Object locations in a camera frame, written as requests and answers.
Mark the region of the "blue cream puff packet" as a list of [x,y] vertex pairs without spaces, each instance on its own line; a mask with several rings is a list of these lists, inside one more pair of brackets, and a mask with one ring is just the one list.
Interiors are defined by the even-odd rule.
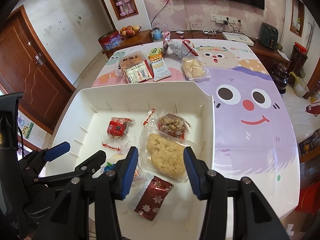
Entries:
[[[124,160],[126,154],[115,154],[110,158],[106,159],[100,168],[100,173],[103,174],[109,170],[114,170],[116,163],[120,160]],[[140,159],[138,158],[137,166],[135,169],[135,174],[133,176],[132,186],[136,186],[144,180],[144,172],[141,168]]]

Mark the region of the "red white milk candy packet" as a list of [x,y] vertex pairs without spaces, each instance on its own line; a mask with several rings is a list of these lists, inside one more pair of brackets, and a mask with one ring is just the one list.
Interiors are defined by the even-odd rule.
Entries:
[[105,136],[102,140],[102,146],[109,150],[116,151],[119,155],[126,155],[132,146],[137,142],[136,136],[129,137],[124,135],[122,137]]

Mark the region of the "clear bag rice cracker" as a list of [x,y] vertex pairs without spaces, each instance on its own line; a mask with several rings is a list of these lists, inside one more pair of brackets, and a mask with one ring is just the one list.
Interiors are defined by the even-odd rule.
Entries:
[[178,139],[152,127],[146,127],[142,130],[138,142],[142,168],[185,183],[188,175],[183,161],[183,151],[188,146],[196,155],[201,151],[192,141]]

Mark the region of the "dark red snowflake snack packet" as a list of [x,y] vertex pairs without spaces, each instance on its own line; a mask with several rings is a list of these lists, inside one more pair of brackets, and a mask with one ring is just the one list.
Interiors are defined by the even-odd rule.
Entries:
[[153,221],[164,199],[173,188],[174,184],[147,173],[142,188],[131,200],[128,207],[145,219]]

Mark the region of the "small red candy packet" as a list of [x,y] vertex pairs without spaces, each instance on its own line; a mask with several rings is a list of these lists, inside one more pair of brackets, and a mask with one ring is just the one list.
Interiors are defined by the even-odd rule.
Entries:
[[112,138],[121,138],[127,133],[130,124],[134,123],[130,118],[112,117],[107,128],[107,134]]

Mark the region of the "nut brittle clear packet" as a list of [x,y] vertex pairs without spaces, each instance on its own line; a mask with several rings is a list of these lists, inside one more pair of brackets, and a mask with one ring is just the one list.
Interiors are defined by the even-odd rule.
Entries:
[[186,139],[191,124],[172,111],[151,108],[142,122],[143,127],[152,127],[178,139]]

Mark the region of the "red white striped biscuit packet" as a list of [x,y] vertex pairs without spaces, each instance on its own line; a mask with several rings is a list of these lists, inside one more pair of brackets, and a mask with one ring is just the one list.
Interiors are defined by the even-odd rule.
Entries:
[[123,73],[128,83],[140,83],[153,79],[152,71],[146,60],[125,68]]

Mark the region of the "orange bread clear bag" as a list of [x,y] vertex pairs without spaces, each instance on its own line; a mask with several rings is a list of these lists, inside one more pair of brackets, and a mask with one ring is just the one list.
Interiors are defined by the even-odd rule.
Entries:
[[145,60],[146,60],[145,55],[140,50],[138,50],[122,57],[119,60],[118,69],[119,70],[129,69]]

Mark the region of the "orange white oat bar packet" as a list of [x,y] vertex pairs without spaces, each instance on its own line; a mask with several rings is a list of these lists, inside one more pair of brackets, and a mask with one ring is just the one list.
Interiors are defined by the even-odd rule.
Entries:
[[162,54],[149,56],[149,60],[153,70],[153,80],[155,82],[172,76],[171,71],[167,68],[167,65],[163,60]]

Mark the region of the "red white cake packet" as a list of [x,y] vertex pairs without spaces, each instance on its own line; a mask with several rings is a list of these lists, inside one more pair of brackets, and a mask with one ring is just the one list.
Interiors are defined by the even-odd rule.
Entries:
[[165,55],[170,49],[179,59],[184,57],[198,56],[196,49],[190,40],[164,40],[162,54]]

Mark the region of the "green small snack packet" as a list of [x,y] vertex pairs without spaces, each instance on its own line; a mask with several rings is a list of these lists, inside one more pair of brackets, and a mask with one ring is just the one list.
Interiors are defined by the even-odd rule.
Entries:
[[149,57],[156,56],[162,53],[162,48],[153,48],[150,50]]

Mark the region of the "white plastic organizer bin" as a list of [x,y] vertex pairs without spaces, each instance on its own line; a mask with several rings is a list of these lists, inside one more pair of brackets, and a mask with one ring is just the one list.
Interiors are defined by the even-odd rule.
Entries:
[[[191,81],[148,82],[113,85],[81,90],[65,113],[57,130],[54,145],[64,141],[71,149],[46,166],[46,175],[71,172],[81,162],[103,149],[107,127],[112,117],[130,118],[128,138],[135,138],[141,167],[158,177],[147,150],[151,129],[144,125],[152,108],[172,111],[189,124],[185,144],[196,156],[212,167],[214,160],[213,97]],[[198,239],[206,202],[193,194],[187,178],[175,180],[174,188],[166,196],[159,213],[150,221],[129,208],[129,203],[142,188],[131,187],[124,201],[118,201],[117,212],[121,233],[129,239]]]

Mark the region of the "cartoon monster tablecloth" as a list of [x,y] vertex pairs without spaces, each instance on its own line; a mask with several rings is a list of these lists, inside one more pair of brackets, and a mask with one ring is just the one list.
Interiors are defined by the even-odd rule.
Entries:
[[298,205],[299,157],[276,85],[246,44],[201,40],[194,46],[210,73],[198,86],[214,99],[214,168],[229,178],[252,178],[285,218]]

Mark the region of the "brown wooden door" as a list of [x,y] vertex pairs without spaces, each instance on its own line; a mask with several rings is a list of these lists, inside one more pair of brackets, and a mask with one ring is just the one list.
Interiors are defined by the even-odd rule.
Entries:
[[35,33],[24,6],[9,15],[1,30],[1,91],[22,92],[19,110],[49,134],[75,91]]

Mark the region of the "red round tin box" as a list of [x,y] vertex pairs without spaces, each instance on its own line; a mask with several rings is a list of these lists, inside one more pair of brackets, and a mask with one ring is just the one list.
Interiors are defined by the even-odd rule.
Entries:
[[113,30],[99,37],[98,42],[103,50],[109,51],[120,46],[122,39],[119,31]]

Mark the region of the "white plastic jug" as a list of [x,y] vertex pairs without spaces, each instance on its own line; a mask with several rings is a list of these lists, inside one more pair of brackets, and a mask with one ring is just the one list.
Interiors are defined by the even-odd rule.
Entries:
[[290,72],[289,75],[295,78],[295,83],[293,85],[293,91],[299,98],[302,98],[306,93],[309,92],[308,85],[298,77],[294,72]]

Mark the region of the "fruit bowl with apples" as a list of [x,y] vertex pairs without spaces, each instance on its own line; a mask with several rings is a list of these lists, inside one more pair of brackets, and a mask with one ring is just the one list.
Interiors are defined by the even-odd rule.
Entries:
[[141,29],[141,26],[135,25],[135,26],[127,26],[127,27],[122,27],[119,31],[120,36],[123,38],[129,38],[135,36],[137,33],[139,33]]

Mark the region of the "wooden tv cabinet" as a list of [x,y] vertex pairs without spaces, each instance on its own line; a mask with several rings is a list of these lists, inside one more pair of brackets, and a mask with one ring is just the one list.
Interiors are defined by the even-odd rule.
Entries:
[[[194,40],[195,45],[199,45],[199,42],[209,41],[210,46],[217,46],[218,40],[225,41],[222,34],[214,35],[205,35],[200,31],[185,31],[183,37],[188,40]],[[154,40],[151,36],[151,30],[140,31],[133,37],[123,38],[122,43],[112,50],[103,50],[102,53],[107,56],[107,58],[111,57],[112,54],[120,49],[125,49],[133,46],[140,46],[143,44],[151,43]],[[283,58],[277,50],[270,50],[262,45],[260,45],[257,41],[254,42],[253,46],[248,46],[249,49],[255,53],[258,59],[264,64],[264,66],[269,69],[272,67],[274,63],[282,63],[286,68],[289,67],[290,61]]]

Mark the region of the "white set-top box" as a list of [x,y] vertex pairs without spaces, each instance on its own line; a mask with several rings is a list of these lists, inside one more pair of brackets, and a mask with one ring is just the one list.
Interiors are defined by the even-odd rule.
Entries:
[[254,42],[246,35],[222,32],[222,36],[225,40],[241,42],[247,44],[248,46],[254,46]]

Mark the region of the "blue kettle ornament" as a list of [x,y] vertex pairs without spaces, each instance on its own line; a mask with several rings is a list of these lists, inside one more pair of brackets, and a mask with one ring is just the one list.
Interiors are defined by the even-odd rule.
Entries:
[[162,39],[162,32],[161,32],[161,29],[159,27],[154,27],[152,29],[152,38],[155,40],[155,41],[158,41],[158,40],[161,40]]

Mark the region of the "pink dumbbell left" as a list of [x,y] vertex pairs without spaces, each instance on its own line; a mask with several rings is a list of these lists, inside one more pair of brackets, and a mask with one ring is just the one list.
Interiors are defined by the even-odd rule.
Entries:
[[124,5],[123,1],[119,1],[116,3],[116,6],[119,8],[119,11],[120,11],[120,17],[124,17],[127,15],[127,12],[125,11],[123,5]]

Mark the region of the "pink dumbbell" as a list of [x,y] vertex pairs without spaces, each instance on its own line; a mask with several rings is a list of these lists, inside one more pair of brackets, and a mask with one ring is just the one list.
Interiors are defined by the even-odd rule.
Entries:
[[119,11],[120,11],[120,17],[124,17],[127,15],[127,12],[125,11],[123,5],[124,5],[123,1],[119,1],[116,3],[116,6],[119,8]]
[[127,6],[127,13],[133,14],[135,10],[131,7],[131,0],[124,0],[124,3]]

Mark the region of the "red lid wicker bin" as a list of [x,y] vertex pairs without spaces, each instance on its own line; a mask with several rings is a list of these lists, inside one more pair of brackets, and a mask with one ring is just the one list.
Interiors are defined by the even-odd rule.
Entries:
[[295,42],[292,49],[291,59],[290,59],[290,65],[288,68],[288,74],[289,78],[287,80],[289,85],[294,85],[295,83],[295,77],[290,74],[293,72],[296,76],[299,75],[300,70],[302,69],[304,63],[308,59],[307,49],[302,46],[300,43]]

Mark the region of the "dark green air fryer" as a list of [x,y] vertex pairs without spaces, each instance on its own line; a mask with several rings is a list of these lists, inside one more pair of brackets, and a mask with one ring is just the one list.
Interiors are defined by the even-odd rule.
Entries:
[[265,48],[275,50],[278,41],[278,34],[278,29],[263,22],[260,26],[258,42]]

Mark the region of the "pink dumbbell right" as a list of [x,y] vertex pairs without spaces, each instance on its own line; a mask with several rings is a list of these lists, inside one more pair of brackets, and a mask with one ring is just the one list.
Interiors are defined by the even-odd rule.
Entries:
[[124,3],[127,6],[127,13],[133,14],[135,10],[131,7],[131,0],[124,0]]

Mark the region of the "white wall power strip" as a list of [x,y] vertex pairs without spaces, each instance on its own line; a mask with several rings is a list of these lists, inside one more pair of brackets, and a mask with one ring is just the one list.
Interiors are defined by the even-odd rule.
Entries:
[[241,20],[236,17],[223,16],[223,15],[217,15],[217,14],[210,14],[210,20],[218,24],[223,24],[227,22],[231,25],[236,25],[241,22]]

